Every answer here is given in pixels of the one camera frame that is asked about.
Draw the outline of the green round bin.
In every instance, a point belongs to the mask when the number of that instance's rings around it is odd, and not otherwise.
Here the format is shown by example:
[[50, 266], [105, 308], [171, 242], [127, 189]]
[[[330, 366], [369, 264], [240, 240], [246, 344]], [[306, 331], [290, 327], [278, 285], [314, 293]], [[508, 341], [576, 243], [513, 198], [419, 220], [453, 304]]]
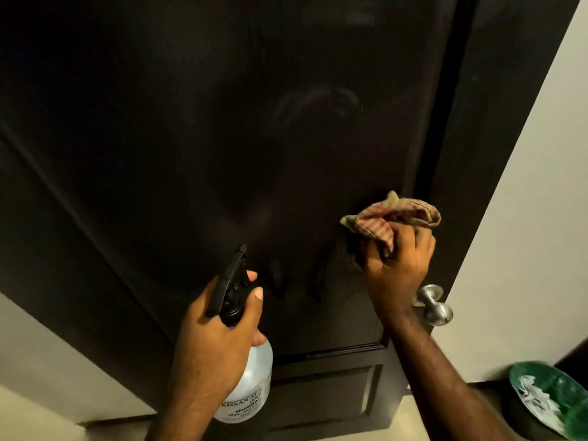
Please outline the green round bin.
[[[562, 407], [566, 436], [547, 428], [526, 409], [516, 390], [518, 377], [523, 375], [534, 376], [535, 384]], [[588, 441], [588, 390], [548, 363], [513, 364], [505, 382], [501, 410], [508, 425], [529, 441]]]

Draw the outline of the silver round door knob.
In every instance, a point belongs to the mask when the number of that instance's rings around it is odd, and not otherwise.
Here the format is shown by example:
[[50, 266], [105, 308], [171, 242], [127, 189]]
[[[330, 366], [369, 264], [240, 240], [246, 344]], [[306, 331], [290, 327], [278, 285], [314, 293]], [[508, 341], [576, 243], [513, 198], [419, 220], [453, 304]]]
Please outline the silver round door knob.
[[453, 319], [452, 308], [441, 301], [444, 289], [435, 284], [421, 286], [413, 300], [413, 306], [422, 308], [423, 318], [431, 326], [445, 326]]

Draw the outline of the white plastic bag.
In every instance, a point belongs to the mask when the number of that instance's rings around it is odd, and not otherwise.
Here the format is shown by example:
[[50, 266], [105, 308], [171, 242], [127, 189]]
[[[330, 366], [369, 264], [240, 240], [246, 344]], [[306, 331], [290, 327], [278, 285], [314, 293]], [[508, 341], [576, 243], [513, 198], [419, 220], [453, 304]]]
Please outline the white plastic bag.
[[560, 436], [567, 435], [562, 407], [551, 396], [535, 384], [535, 377], [518, 377], [516, 390], [526, 409], [547, 428]]

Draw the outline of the red striped cleaning cloth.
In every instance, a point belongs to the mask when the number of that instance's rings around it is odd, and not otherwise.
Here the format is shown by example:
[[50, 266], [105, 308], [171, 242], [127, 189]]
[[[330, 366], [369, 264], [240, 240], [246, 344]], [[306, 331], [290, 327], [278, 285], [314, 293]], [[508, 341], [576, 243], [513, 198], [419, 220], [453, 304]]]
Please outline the red striped cleaning cloth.
[[422, 200], [401, 198], [390, 191], [386, 199], [358, 214], [343, 216], [340, 224], [351, 232], [378, 241], [380, 254], [389, 258], [395, 249], [393, 223], [432, 229], [441, 221], [442, 215], [436, 207]]

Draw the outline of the person's right hand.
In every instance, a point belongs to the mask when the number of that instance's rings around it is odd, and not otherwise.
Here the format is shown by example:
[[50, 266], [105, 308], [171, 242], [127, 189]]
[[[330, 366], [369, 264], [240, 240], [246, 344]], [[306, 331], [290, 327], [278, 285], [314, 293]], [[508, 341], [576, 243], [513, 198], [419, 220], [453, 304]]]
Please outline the person's right hand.
[[380, 321], [386, 325], [412, 312], [413, 298], [428, 273], [436, 239], [429, 228], [392, 224], [395, 252], [382, 259], [383, 272], [366, 282], [368, 294]]

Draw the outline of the person's right forearm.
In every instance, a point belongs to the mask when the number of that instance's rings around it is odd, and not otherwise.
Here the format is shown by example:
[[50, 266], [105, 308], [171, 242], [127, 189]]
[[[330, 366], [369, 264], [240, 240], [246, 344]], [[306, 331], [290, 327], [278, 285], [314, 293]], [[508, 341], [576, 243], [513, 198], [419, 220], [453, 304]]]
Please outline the person's right forearm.
[[408, 379], [430, 441], [515, 441], [460, 377], [412, 310], [379, 318]]

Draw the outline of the person's left hand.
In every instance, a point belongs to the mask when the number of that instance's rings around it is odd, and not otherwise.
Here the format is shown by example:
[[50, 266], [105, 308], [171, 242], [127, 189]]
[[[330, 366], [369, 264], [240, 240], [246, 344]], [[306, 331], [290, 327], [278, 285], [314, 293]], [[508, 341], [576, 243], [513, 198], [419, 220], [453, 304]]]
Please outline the person's left hand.
[[250, 348], [232, 348], [233, 328], [226, 327], [219, 317], [205, 316], [217, 280], [215, 276], [207, 284], [182, 321], [170, 379], [172, 396], [200, 392], [227, 398], [245, 371]]

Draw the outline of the person's left forearm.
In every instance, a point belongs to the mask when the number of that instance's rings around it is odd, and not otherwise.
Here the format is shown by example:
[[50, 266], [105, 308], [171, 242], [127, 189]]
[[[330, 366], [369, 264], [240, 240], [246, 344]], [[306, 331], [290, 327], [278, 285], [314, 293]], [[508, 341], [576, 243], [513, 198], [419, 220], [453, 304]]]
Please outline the person's left forearm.
[[145, 441], [201, 441], [224, 400], [214, 393], [173, 396], [151, 424]]

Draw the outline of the clear spray bottle black trigger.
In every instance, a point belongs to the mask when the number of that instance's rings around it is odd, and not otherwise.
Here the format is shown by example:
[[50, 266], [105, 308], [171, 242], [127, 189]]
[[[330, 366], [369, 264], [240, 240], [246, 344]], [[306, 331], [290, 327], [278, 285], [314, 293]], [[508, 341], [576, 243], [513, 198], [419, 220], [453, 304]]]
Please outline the clear spray bottle black trigger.
[[[219, 317], [226, 327], [235, 327], [241, 320], [246, 299], [254, 289], [246, 269], [246, 244], [240, 244], [219, 275], [205, 316]], [[273, 350], [266, 341], [251, 347], [247, 364], [238, 385], [216, 411], [214, 418], [222, 423], [245, 422], [256, 415], [266, 403], [273, 369]]]

